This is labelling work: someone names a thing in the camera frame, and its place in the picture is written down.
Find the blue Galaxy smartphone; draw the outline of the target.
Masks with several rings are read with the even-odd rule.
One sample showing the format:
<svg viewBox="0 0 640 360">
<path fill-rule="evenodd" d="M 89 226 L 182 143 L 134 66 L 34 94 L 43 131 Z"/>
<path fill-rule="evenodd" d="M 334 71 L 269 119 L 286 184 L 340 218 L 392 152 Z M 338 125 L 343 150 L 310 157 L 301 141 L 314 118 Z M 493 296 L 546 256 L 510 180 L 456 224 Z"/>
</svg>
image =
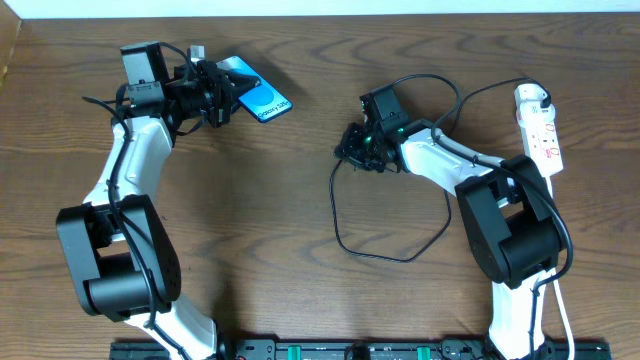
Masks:
<svg viewBox="0 0 640 360">
<path fill-rule="evenodd" d="M 222 70 L 240 75 L 257 77 L 260 84 L 239 97 L 240 104 L 258 122 L 268 123 L 293 109 L 293 103 L 276 90 L 239 56 L 231 56 L 218 61 Z"/>
</svg>

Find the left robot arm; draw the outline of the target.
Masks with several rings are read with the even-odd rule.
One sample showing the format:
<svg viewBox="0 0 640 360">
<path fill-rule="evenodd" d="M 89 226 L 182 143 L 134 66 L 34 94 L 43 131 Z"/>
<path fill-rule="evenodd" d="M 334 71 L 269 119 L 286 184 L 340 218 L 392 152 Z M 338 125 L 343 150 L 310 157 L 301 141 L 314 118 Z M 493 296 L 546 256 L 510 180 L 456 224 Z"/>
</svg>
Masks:
<svg viewBox="0 0 640 360">
<path fill-rule="evenodd" d="M 182 123 L 218 128 L 265 82 L 238 57 L 215 62 L 185 51 L 183 65 L 169 70 L 167 46 L 121 48 L 126 83 L 114 100 L 92 101 L 111 116 L 110 154 L 96 186 L 59 212 L 56 228 L 86 313 L 141 329 L 171 359 L 233 359 L 232 341 L 181 293 L 179 259 L 154 198 Z"/>
</svg>

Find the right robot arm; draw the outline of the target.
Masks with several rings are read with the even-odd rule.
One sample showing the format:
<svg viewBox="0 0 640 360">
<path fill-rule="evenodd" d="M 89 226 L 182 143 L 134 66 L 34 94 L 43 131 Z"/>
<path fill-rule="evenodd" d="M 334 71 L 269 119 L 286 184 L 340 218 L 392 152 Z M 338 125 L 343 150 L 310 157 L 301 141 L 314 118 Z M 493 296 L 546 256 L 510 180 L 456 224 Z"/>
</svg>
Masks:
<svg viewBox="0 0 640 360">
<path fill-rule="evenodd" d="M 361 96 L 364 121 L 348 126 L 334 155 L 364 171 L 424 177 L 456 198 L 472 255 L 492 282 L 494 355 L 540 359 L 544 292 L 568 272 L 574 247 L 553 199 L 551 178 L 563 164 L 551 94 L 532 78 L 513 82 L 521 155 L 484 155 L 451 139 L 440 120 L 411 119 L 394 84 Z"/>
</svg>

